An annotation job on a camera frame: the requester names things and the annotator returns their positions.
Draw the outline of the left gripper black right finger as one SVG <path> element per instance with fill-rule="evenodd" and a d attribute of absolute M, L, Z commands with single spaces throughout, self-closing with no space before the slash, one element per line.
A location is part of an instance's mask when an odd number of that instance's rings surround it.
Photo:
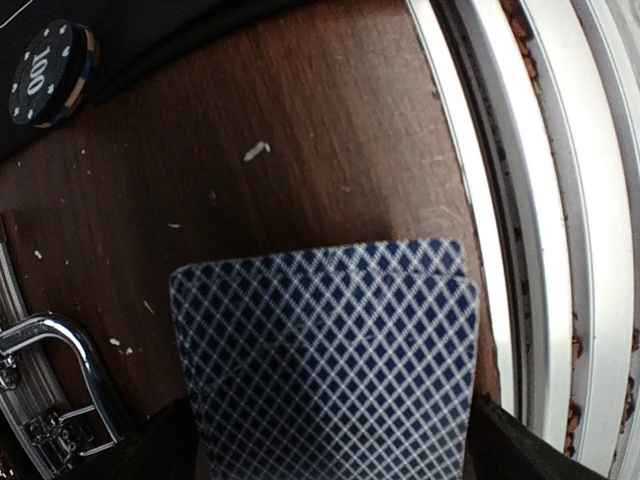
<path fill-rule="evenodd" d="M 477 479 L 600 479 L 566 457 L 489 397 L 473 399 L 468 449 Z"/>

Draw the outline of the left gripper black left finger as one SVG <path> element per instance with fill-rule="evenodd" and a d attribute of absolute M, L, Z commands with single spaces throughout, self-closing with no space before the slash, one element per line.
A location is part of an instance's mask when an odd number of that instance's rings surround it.
<path fill-rule="evenodd" d="M 74 469 L 76 479 L 192 479 L 199 437 L 186 399 L 176 399 L 140 430 Z"/>

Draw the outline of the black 100 poker chip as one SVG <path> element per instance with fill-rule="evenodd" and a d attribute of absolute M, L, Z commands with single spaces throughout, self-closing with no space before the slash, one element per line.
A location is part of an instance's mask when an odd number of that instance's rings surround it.
<path fill-rule="evenodd" d="M 100 45 L 93 31 L 55 20 L 31 41 L 17 64 L 8 96 L 12 122 L 51 128 L 80 104 L 99 63 Z"/>

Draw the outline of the blue playing card deck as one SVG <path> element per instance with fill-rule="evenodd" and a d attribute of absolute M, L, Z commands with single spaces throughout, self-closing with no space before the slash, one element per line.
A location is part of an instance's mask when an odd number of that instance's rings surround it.
<path fill-rule="evenodd" d="M 454 239 L 194 263 L 170 304 L 216 479 L 458 479 L 479 298 Z"/>

